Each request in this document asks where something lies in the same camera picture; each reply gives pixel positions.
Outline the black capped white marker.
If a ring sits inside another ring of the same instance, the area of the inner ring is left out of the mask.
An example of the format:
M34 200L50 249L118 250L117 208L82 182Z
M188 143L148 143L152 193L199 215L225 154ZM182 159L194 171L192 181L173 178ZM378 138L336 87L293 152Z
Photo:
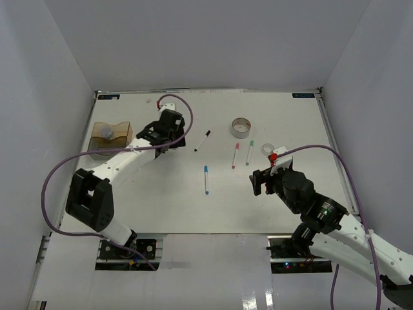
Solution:
M197 144L197 146L194 148L194 151L197 152L201 146L204 144L204 142L207 140L207 138L210 135L210 130L208 130L205 135L201 138L200 142Z

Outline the blue capped white marker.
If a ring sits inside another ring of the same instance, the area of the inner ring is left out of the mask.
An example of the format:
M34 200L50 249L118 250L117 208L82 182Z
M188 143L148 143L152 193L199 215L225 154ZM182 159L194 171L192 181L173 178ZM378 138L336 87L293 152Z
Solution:
M204 185L205 185L205 194L209 194L209 181L208 181L208 166L204 166Z

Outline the green capped white marker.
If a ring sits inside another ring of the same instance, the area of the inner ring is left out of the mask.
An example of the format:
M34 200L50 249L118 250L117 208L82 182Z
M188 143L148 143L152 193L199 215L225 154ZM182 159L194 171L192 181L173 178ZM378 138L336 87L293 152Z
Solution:
M250 159L251 159L253 148L254 148L254 140L251 140L248 146L247 158L245 162L245 165L247 166L250 165Z

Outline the pink capped white marker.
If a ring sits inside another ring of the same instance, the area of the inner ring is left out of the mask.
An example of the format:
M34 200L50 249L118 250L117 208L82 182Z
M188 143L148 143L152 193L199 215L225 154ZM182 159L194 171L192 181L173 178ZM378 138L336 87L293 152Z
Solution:
M236 167L236 160L237 160L237 154L239 152L239 148L240 148L240 143L236 143L236 146L235 146L235 149L234 149L234 155L233 155L233 158L232 158L232 164L231 164L232 169L235 169L235 167Z

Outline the clear jar of clips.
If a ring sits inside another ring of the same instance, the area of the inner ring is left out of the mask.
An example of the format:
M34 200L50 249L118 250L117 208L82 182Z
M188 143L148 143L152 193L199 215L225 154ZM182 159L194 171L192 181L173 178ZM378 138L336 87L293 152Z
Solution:
M102 139L112 140L115 137L114 130L110 126L101 127L99 133Z

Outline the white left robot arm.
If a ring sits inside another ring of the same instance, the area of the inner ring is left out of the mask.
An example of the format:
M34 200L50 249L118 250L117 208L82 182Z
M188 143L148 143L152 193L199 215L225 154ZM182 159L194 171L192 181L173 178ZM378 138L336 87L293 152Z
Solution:
M123 258L136 251L136 233L115 217L114 189L147 163L169 150L145 149L170 143L184 134L185 120L173 103L160 109L157 121L149 123L136 138L103 164L79 169L72 177L65 211L106 239L115 242L114 250Z

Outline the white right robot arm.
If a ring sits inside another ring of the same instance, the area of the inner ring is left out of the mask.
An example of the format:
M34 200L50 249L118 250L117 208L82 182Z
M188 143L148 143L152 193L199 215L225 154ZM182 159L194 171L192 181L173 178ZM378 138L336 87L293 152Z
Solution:
M322 256L379 284L384 295L412 309L412 255L386 242L347 209L314 189L292 169L256 170L249 179L254 195L276 194L301 223L284 249L301 258Z

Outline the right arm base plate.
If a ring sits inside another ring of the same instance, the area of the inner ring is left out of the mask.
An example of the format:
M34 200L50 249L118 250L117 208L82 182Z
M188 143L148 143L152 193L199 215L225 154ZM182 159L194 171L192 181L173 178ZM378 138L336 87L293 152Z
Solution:
M299 254L289 236L269 236L267 251L270 254L272 274L331 273L332 263L313 254Z

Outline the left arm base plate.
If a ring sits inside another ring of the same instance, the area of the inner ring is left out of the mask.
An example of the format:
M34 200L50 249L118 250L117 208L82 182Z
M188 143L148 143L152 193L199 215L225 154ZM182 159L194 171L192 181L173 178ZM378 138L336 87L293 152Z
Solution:
M127 251L103 240L99 244L95 270L100 271L156 271L161 261L162 248L156 239L137 239L132 249L140 252L152 265L135 252Z

